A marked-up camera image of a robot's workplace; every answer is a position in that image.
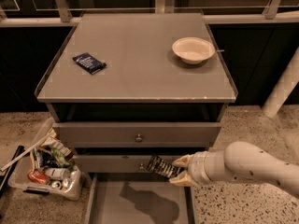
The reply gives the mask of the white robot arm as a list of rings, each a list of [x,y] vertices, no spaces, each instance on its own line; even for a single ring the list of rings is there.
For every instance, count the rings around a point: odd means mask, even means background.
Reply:
[[[213,182],[267,183],[299,197],[299,166],[279,160],[251,143],[236,141],[221,151],[203,151],[173,161],[184,168],[172,185],[196,187]]]

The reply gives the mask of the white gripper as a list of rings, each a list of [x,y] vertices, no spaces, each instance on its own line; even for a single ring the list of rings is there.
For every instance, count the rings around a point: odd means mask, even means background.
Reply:
[[[211,152],[196,152],[192,155],[184,155],[172,162],[176,167],[188,168],[178,176],[170,178],[169,182],[178,187],[195,187],[196,185],[207,185],[212,183],[208,176],[207,168],[209,161],[214,161],[215,157]]]

